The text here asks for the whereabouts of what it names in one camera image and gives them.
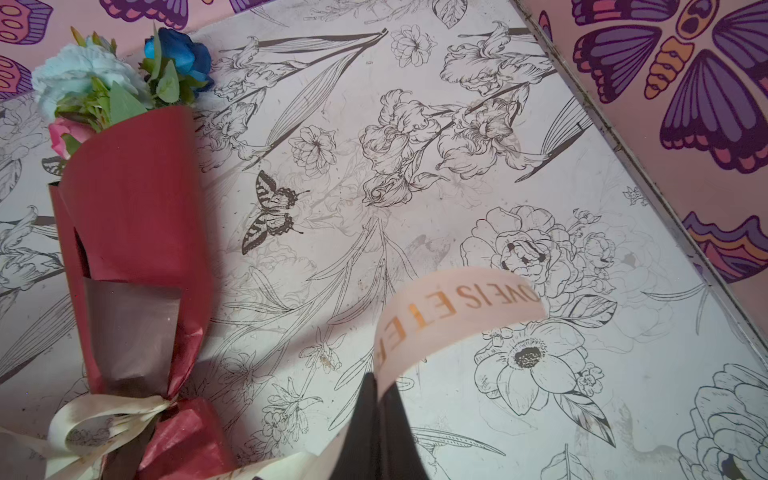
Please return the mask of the small pink fake rose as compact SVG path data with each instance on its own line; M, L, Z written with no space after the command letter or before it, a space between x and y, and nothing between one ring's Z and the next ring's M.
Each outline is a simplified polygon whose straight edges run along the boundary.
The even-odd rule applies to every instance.
M64 160L70 157L80 146L96 132L88 125L65 118L57 118L48 126L52 149Z

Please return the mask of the cream satin ribbon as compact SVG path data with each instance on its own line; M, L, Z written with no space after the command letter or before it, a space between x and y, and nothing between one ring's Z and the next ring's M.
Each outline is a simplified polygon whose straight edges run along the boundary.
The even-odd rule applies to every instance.
M397 292L379 317L373 344L373 370L379 401L409 368L456 342L483 331L546 316L529 283L504 270L466 267L421 277ZM167 411L185 403L162 396L145 398L83 395L64 405L44 439L7 434L46 460L48 479L99 479L106 457L159 423ZM330 479L345 439L345 429L319 454L296 453L238 469L211 467L220 442L210 429L177 425L161 430L181 435L182 443L164 451L178 479Z

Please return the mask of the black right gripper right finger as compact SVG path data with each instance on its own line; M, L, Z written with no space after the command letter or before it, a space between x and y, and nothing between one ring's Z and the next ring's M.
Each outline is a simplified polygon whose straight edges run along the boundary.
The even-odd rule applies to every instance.
M396 385L379 401L380 478L428 480Z

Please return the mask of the blue fake rose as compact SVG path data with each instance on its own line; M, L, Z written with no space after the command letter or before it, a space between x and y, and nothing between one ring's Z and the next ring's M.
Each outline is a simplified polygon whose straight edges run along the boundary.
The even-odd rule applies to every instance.
M208 48L173 29L157 29L145 40L139 68L155 108L192 105L201 92L214 86Z

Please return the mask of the white fake rose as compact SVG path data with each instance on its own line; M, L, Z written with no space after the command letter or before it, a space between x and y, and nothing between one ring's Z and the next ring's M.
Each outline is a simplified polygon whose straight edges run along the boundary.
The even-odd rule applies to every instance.
M71 30L74 41L32 73L34 100L45 120L65 119L101 132L152 108L149 86L116 55L113 40Z

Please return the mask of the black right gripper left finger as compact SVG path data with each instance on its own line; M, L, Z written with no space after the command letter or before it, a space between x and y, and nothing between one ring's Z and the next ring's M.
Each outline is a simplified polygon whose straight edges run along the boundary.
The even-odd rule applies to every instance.
M341 452L331 480L376 480L379 474L379 414L377 382L373 373L363 377Z

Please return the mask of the dark red wrapping paper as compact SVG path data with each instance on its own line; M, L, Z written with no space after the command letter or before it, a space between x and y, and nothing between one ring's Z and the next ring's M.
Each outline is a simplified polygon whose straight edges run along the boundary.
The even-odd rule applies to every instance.
M49 187L92 396L166 410L109 479L207 479L234 457L212 405L181 399L213 313L192 111L163 107L86 140Z

